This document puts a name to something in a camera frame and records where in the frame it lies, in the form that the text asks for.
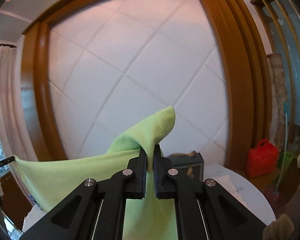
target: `black box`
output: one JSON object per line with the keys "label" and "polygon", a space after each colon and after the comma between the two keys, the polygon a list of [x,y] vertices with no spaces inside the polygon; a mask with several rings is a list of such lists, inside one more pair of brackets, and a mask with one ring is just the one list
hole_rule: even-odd
{"label": "black box", "polygon": [[179,172],[187,173],[191,179],[203,181],[204,161],[200,153],[196,153],[194,156],[173,154],[167,158]]}

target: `light green towel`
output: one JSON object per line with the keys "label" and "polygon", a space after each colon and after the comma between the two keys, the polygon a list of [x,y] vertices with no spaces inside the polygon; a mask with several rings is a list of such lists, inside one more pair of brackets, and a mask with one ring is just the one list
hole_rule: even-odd
{"label": "light green towel", "polygon": [[87,178],[109,179],[139,155],[140,145],[147,153],[146,196],[127,200],[123,227],[124,240],[177,240],[173,200],[155,198],[153,181],[154,146],[166,137],[175,122],[173,107],[147,117],[120,134],[105,155],[54,162],[29,162],[16,157],[16,169],[30,193],[50,211]]}

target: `table top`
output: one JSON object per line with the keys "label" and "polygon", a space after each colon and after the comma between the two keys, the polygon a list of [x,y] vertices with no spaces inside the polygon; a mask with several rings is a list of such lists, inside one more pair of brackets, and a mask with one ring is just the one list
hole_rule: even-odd
{"label": "table top", "polygon": [[265,196],[241,175],[217,164],[204,166],[203,178],[217,178],[229,175],[229,179],[237,188],[237,192],[245,201],[251,212],[263,223],[269,225],[275,220],[275,215]]}

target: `red plastic bag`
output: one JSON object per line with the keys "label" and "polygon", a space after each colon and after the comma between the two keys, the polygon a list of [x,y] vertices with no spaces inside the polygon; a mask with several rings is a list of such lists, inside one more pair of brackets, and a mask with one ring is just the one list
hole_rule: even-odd
{"label": "red plastic bag", "polygon": [[274,171],[279,151],[267,139],[261,140],[257,147],[250,149],[246,163],[246,173],[250,178]]}

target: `white curtain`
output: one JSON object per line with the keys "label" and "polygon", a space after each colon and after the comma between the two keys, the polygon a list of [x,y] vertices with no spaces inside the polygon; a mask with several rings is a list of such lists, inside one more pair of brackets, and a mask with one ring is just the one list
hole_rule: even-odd
{"label": "white curtain", "polygon": [[[26,150],[17,116],[16,53],[15,48],[0,47],[0,143],[6,158],[17,155],[23,160],[34,160],[34,153],[29,154]],[[20,189],[29,199],[29,191],[15,172],[13,163],[9,166]]]}

